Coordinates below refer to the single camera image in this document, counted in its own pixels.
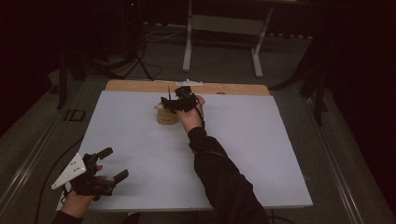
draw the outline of floor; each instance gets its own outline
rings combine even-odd
[[[167,30],[175,34],[176,30]],[[255,78],[248,37],[227,43],[209,38],[213,34],[193,35],[191,70],[182,71],[185,33],[147,36],[143,62],[156,80],[263,84],[268,87],[291,77],[309,46],[309,39],[268,36],[260,58],[264,77]],[[132,66],[115,71],[126,75]],[[50,183],[66,162],[78,151],[72,147],[84,135],[100,92],[109,78],[87,68],[84,82],[69,77],[69,95],[63,109],[57,110],[58,96],[45,94],[0,139],[1,223],[33,223],[37,207],[38,222],[51,223],[61,196]],[[57,72],[49,74],[54,82]],[[138,65],[126,79],[148,79]],[[300,97],[302,83],[272,91],[291,144],[301,166],[314,205],[305,208],[267,210],[293,223],[396,223],[378,186],[368,170],[359,148],[329,90],[325,92],[327,112],[323,126],[313,119],[311,99]],[[86,111],[83,121],[65,120],[68,109]],[[63,153],[65,156],[56,162]],[[210,212],[142,213],[139,223],[213,223]],[[91,211],[83,223],[122,223],[127,213]],[[276,219],[276,223],[288,223]]]

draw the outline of small wooden object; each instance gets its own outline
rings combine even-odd
[[[163,104],[159,103],[155,106],[157,109],[157,121],[160,124],[172,125],[177,123],[177,114],[172,113],[168,108],[164,108]]]

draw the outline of hand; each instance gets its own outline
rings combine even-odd
[[[98,171],[102,170],[103,165],[96,165]],[[97,176],[101,179],[106,179],[104,175]],[[72,217],[82,218],[90,207],[91,201],[96,195],[78,195],[75,191],[70,189],[69,194],[66,197],[62,211]]]
[[[202,106],[204,105],[205,100],[200,95],[197,95],[196,97],[198,100],[198,104],[196,107],[200,110],[202,114]],[[181,120],[181,123],[183,124],[186,133],[188,133],[193,128],[202,127],[202,118],[195,108],[193,108],[189,112],[176,111],[176,113]]]

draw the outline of dark background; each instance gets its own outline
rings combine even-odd
[[[262,18],[260,7],[252,8],[249,3],[240,9],[240,2],[235,1],[236,7],[221,1],[197,1],[197,10]],[[386,1],[311,3],[276,5],[268,33],[314,37],[303,61],[329,68],[326,86],[396,213],[396,8]],[[146,0],[139,5],[149,23],[186,23],[187,1]],[[3,1],[0,135],[51,88],[48,73],[58,67],[60,43],[67,41],[102,60],[109,52],[123,52],[125,46],[120,43],[126,34],[121,14],[126,8],[122,6],[120,1],[105,0]]]

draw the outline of black jacket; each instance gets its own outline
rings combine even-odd
[[[195,154],[194,169],[205,187],[206,197],[214,207],[218,223],[269,223],[253,186],[239,173],[227,153],[204,128],[189,131],[190,148]],[[59,211],[53,224],[79,224],[82,218]]]

